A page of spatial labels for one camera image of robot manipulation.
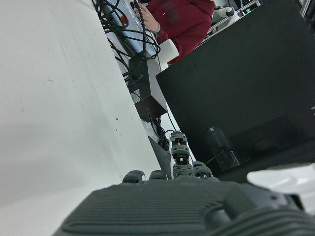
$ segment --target person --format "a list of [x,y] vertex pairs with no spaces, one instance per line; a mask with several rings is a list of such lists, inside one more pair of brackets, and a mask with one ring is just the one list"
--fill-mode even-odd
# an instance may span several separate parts
[[[179,56],[173,64],[193,51],[205,38],[214,13],[212,0],[151,0],[148,7],[139,4],[147,29],[157,33],[157,43],[171,39]],[[138,9],[134,9],[138,18]]]

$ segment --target wrist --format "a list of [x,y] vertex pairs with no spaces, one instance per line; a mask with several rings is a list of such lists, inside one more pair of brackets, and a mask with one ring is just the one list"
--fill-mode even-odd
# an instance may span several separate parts
[[158,33],[161,30],[161,26],[159,25],[159,23],[157,22],[157,30],[156,33]]

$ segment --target red hoodie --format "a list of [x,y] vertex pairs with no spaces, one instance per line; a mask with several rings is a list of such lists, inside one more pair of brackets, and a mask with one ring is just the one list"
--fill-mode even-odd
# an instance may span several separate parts
[[148,10],[161,26],[158,44],[169,38],[179,52],[169,64],[186,56],[205,38],[214,6],[210,0],[151,0]]

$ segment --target person's hand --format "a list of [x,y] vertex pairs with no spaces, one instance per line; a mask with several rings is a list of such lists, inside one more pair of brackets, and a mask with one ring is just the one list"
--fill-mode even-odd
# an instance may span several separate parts
[[[159,29],[158,22],[154,19],[153,15],[149,12],[146,6],[142,4],[139,4],[139,6],[142,12],[144,25],[147,27],[148,30],[157,32]],[[134,12],[136,13],[136,16],[140,19],[140,14],[137,8],[134,9]]]

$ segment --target desk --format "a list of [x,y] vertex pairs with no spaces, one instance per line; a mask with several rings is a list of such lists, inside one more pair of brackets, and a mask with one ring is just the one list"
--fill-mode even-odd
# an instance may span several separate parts
[[90,0],[0,11],[0,232],[51,235],[91,191],[159,165]]

